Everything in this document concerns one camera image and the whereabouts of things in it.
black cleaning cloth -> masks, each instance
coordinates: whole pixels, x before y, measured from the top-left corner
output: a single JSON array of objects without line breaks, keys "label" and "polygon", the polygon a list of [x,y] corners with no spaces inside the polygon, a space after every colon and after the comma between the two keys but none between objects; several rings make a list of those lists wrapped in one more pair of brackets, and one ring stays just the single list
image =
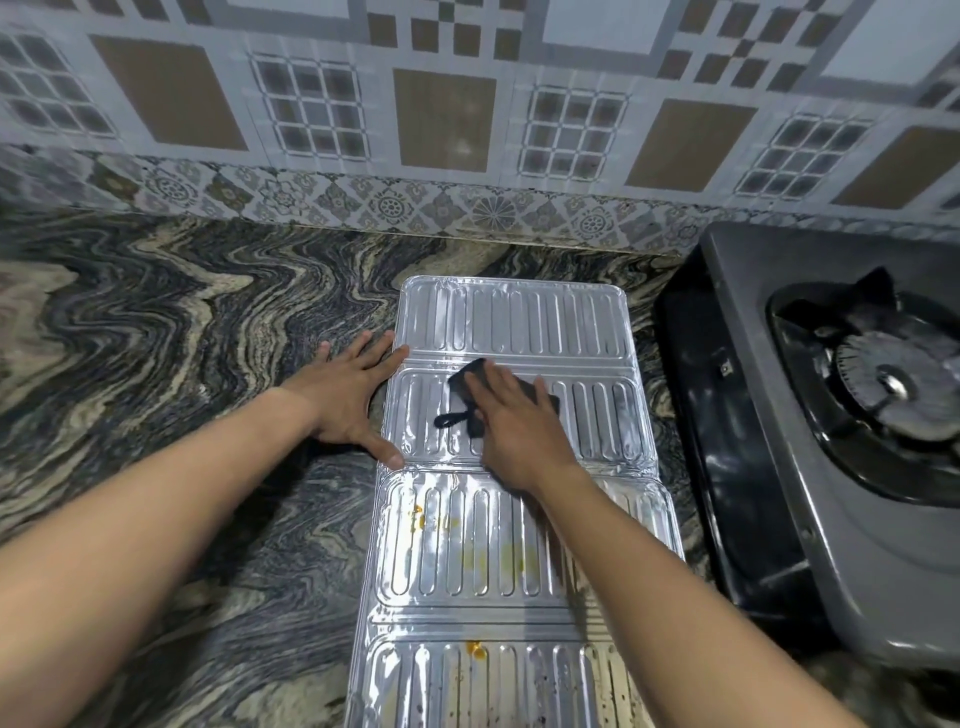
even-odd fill
[{"label": "black cleaning cloth", "polygon": [[[473,400],[473,395],[470,393],[470,390],[467,388],[467,372],[476,375],[476,377],[480,379],[480,382],[489,389],[490,385],[487,383],[487,373],[483,368],[485,361],[486,359],[483,357],[474,359],[446,381],[450,387],[450,391],[464,401],[467,410],[464,412],[447,412],[444,415],[437,415],[433,421],[433,426],[437,429],[446,429],[447,427],[453,427],[457,423],[466,420],[467,435],[470,438],[483,437],[483,423],[480,421],[480,418],[476,416],[477,404]],[[537,401],[537,388],[523,379],[518,378],[517,381],[520,382],[520,389],[523,390],[523,394],[529,397],[530,400]],[[559,415],[560,398],[550,395],[550,403],[553,405],[554,412]]]}]

forearm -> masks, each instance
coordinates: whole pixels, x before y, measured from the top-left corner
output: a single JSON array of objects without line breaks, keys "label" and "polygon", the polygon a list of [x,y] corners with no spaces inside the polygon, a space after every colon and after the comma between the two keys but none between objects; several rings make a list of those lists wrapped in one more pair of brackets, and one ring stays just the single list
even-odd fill
[{"label": "forearm", "polygon": [[309,429],[298,403],[271,390],[0,549],[0,715],[30,728],[65,723]]},{"label": "forearm", "polygon": [[560,478],[540,489],[541,502],[658,725],[861,725],[586,472]]}]

person's left hand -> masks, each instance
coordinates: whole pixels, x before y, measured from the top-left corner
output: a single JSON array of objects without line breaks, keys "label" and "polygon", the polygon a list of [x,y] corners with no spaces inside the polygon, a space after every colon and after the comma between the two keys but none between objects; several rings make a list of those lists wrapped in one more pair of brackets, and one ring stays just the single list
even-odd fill
[{"label": "person's left hand", "polygon": [[328,360],[330,342],[324,341],[313,361],[287,379],[281,388],[300,397],[313,415],[313,436],[322,443],[359,445],[391,470],[403,467],[396,446],[371,429],[370,399],[410,353],[403,346],[380,361],[394,342],[387,331],[365,352],[373,334],[363,331],[340,354]]}]

floral tile motif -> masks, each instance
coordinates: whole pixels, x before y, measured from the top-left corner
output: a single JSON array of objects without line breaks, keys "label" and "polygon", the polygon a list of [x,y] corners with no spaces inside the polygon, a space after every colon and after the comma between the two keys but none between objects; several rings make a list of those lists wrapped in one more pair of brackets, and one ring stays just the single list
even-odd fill
[{"label": "floral tile motif", "polygon": [[[187,159],[0,146],[0,199],[553,246],[687,251],[733,220],[960,242],[960,229],[531,189],[289,172]],[[960,212],[939,220],[960,223]]]}]

gray stove top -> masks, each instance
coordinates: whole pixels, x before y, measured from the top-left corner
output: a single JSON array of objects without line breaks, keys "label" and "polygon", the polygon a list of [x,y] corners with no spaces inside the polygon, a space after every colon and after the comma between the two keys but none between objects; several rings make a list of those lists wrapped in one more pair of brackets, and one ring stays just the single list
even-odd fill
[{"label": "gray stove top", "polygon": [[960,509],[881,497],[840,471],[807,425],[765,315],[785,285],[854,283],[881,265],[898,290],[960,314],[960,246],[720,223],[703,250],[833,628],[883,661],[960,667]]}]

